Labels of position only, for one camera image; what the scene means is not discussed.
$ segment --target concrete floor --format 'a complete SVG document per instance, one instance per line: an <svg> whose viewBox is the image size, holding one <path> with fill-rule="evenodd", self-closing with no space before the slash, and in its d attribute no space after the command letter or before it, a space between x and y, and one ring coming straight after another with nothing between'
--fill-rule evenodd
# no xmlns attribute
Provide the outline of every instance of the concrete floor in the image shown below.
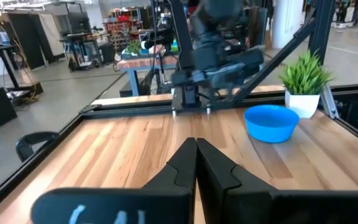
<svg viewBox="0 0 358 224"><path fill-rule="evenodd" d="M324 62L327 69L333 71L331 85L358 83L357 32L358 29L331 31ZM307 42L302 43L285 63L296 60L305 49ZM278 51L268 50L267 53L274 56ZM275 69L262 84L280 84L278 75L282 70ZM127 75L121 74L106 67L70 73L66 60L30 72L33 80L41 82L44 94L28 108L20 108L17 119L0 127L0 182L21 164L15 152L15 143L20 137L35 131L59 131L113 82L115 84L101 98L119 97L119 90L129 80ZM30 82L24 73L17 78L21 83ZM5 85L11 85L8 76L5 77Z"/></svg>

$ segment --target office chair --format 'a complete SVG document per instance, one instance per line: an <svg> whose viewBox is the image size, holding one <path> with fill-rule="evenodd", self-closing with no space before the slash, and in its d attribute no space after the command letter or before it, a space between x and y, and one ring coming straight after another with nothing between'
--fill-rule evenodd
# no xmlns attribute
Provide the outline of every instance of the office chair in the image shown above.
<svg viewBox="0 0 358 224"><path fill-rule="evenodd" d="M33 145L44 141L50 142L57 137L59 137L59 134L51 131L26 134L16 143L16 153L19 156L19 159L24 162L34 153L34 150L32 149Z"/></svg>

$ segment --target potted plant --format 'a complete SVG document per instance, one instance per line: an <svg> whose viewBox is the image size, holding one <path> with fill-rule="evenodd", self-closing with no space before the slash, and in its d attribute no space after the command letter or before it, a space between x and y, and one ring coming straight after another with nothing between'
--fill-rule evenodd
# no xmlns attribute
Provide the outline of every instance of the potted plant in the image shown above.
<svg viewBox="0 0 358 224"><path fill-rule="evenodd" d="M138 40L130 41L126 50L127 53L131 54L132 56L139 56L141 51L140 42Z"/></svg>
<svg viewBox="0 0 358 224"><path fill-rule="evenodd" d="M323 86L331 81L331 72L326 71L318 56L308 50L295 64L287 65L284 75L279 77L286 88L285 106L300 118L310 118L317 109Z"/></svg>

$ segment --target wooden tabletop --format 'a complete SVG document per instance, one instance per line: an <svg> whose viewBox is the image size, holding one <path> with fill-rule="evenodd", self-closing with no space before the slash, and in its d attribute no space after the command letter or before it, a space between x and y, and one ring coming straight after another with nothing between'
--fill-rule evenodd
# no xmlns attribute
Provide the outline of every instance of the wooden tabletop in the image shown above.
<svg viewBox="0 0 358 224"><path fill-rule="evenodd" d="M284 87L281 85L261 85L257 86L253 93L260 92L269 92L269 91L280 91L284 90ZM221 95L226 95L226 90L220 90ZM137 102L146 102L146 101L163 101L163 100L172 100L173 96L171 94L160 94L160 95L149 95L149 96L130 96L122 98L109 98L109 99L98 99L92 102L92 105L102 104L102 105L116 105L116 104L126 104L126 103L137 103Z"/></svg>
<svg viewBox="0 0 358 224"><path fill-rule="evenodd" d="M162 62L164 65L175 65L177 63L177 59L174 56L165 56L162 58ZM160 65L160 59L155 59L155 64ZM141 68L141 67L149 67L150 59L149 58L137 58L137 59L122 59L117 63L118 69L128 69L128 68Z"/></svg>
<svg viewBox="0 0 358 224"><path fill-rule="evenodd" d="M317 111L291 139L250 137L243 109L86 120L0 203L1 223L30 223L44 192L60 187L142 187L188 137L205 138L278 189L358 190L358 138ZM196 196L196 223L204 223Z"/></svg>

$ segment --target white pillar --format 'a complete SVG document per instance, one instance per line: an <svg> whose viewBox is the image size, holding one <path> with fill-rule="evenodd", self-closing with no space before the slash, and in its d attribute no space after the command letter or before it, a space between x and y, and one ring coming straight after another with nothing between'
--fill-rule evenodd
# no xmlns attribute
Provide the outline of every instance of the white pillar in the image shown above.
<svg viewBox="0 0 358 224"><path fill-rule="evenodd" d="M273 48L283 48L301 27L302 0L276 0L273 15Z"/></svg>

